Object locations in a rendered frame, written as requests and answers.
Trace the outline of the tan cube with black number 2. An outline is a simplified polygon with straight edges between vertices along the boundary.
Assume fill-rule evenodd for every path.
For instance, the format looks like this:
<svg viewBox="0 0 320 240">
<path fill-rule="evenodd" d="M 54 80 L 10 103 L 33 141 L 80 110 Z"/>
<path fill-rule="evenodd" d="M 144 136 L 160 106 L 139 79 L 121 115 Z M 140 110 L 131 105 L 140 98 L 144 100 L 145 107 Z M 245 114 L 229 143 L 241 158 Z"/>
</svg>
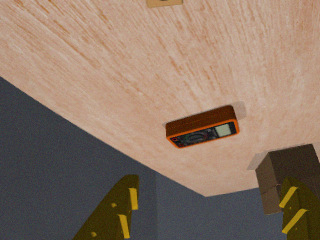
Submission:
<svg viewBox="0 0 320 240">
<path fill-rule="evenodd" d="M 182 4 L 183 4 L 183 0 L 146 0 L 146 5 L 148 8 L 182 5 Z"/>
</svg>

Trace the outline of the brown cardboard box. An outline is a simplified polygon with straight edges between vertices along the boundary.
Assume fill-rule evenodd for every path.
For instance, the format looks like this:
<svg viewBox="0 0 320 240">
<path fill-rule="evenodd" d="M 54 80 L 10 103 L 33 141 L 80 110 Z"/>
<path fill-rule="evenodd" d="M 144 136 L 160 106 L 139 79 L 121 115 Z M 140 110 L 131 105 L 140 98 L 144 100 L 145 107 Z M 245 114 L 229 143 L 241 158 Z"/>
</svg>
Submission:
<svg viewBox="0 0 320 240">
<path fill-rule="evenodd" d="M 255 172 L 265 215 L 284 212 L 279 196 L 287 176 L 302 181 L 320 200 L 320 162 L 312 143 L 268 152 Z"/>
</svg>

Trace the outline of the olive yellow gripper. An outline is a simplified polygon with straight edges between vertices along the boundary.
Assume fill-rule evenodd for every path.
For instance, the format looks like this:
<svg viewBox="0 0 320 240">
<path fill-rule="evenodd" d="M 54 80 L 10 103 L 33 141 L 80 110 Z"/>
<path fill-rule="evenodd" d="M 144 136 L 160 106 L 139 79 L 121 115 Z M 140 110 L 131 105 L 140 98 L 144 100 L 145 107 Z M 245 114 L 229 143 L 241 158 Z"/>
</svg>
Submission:
<svg viewBox="0 0 320 240">
<path fill-rule="evenodd" d="M 130 238 L 132 210 L 138 209 L 139 176 L 122 177 L 107 193 L 72 240 Z M 320 201 L 299 179 L 287 176 L 279 206 L 287 240 L 320 240 Z"/>
</svg>

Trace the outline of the orange digital multimeter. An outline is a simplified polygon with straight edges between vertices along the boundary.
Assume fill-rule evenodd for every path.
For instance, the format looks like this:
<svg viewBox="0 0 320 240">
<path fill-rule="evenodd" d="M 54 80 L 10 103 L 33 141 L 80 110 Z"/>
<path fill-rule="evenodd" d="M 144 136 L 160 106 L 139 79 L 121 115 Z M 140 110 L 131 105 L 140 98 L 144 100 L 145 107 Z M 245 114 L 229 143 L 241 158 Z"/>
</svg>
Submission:
<svg viewBox="0 0 320 240">
<path fill-rule="evenodd" d="M 176 148 L 186 148 L 239 134 L 233 106 L 227 105 L 169 122 L 166 139 Z"/>
</svg>

